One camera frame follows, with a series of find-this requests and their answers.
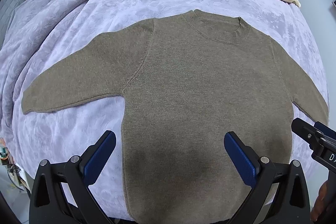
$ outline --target raglan seam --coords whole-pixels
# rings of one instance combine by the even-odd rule
[[[124,94],[125,91],[127,90],[127,88],[131,85],[132,81],[138,77],[138,75],[140,74],[140,71],[145,63],[145,60],[147,59],[147,55],[149,52],[149,49],[151,47],[152,44],[152,38],[154,36],[154,31],[155,31],[155,25],[154,25],[154,19],[152,18],[152,26],[153,26],[153,30],[152,30],[152,34],[149,37],[149,43],[147,44],[147,46],[145,47],[145,50],[143,52],[142,58],[139,61],[135,71],[129,76],[127,77],[127,82],[123,85],[122,89],[121,89],[121,93]]]

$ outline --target olive green sweater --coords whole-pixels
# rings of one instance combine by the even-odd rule
[[[124,193],[140,224],[213,223],[249,192],[223,147],[235,131],[259,156],[289,162],[292,103],[326,124],[309,76],[241,18],[199,10],[102,33],[39,75],[22,110],[125,98]]]

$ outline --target crew neckline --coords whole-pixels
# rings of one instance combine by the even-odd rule
[[[238,44],[245,40],[251,28],[251,26],[241,17],[227,17],[203,12],[201,10],[191,10],[183,14],[183,17],[194,30],[204,37],[229,44]],[[230,23],[236,25],[238,29],[234,32],[223,31],[202,22],[202,18]]]

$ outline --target person's hand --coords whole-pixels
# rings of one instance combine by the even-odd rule
[[[324,197],[327,194],[327,182],[323,183],[320,190],[319,190],[319,196],[317,197],[315,201],[315,205],[310,213],[310,219],[314,222],[317,220],[319,215],[323,212],[325,209],[324,205]]]

